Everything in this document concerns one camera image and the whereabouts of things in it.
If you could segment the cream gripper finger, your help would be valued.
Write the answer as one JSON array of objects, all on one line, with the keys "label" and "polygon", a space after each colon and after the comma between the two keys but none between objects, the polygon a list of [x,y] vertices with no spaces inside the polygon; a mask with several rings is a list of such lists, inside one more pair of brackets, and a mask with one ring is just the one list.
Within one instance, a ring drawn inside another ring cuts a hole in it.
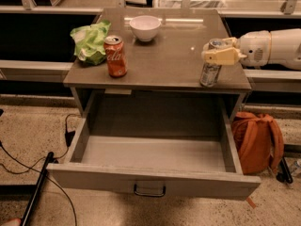
[{"label": "cream gripper finger", "polygon": [[232,66],[240,59],[246,58],[246,55],[234,47],[221,50],[210,49],[203,51],[201,55],[206,63],[222,66]]},{"label": "cream gripper finger", "polygon": [[222,50],[226,49],[229,47],[233,47],[236,44],[237,39],[235,37],[231,38],[225,38],[225,39],[210,39],[208,43],[206,43],[203,46],[203,50],[211,50],[211,49],[216,49],[216,50]]}]

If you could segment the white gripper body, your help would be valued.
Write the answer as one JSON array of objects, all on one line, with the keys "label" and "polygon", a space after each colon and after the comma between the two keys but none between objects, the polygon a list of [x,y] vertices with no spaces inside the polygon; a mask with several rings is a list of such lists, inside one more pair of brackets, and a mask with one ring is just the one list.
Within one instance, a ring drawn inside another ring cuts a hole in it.
[{"label": "white gripper body", "polygon": [[265,30],[246,33],[238,40],[236,47],[245,55],[240,59],[242,65],[264,66],[270,56],[271,34]]}]

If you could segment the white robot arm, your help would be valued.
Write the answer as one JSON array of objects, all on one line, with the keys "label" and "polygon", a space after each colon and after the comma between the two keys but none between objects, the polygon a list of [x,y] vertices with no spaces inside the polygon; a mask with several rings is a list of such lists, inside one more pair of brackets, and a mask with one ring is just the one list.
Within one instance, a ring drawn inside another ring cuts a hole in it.
[{"label": "white robot arm", "polygon": [[301,29],[254,31],[239,39],[212,39],[204,45],[205,63],[230,66],[237,62],[247,67],[279,64],[291,70],[301,67]]}]

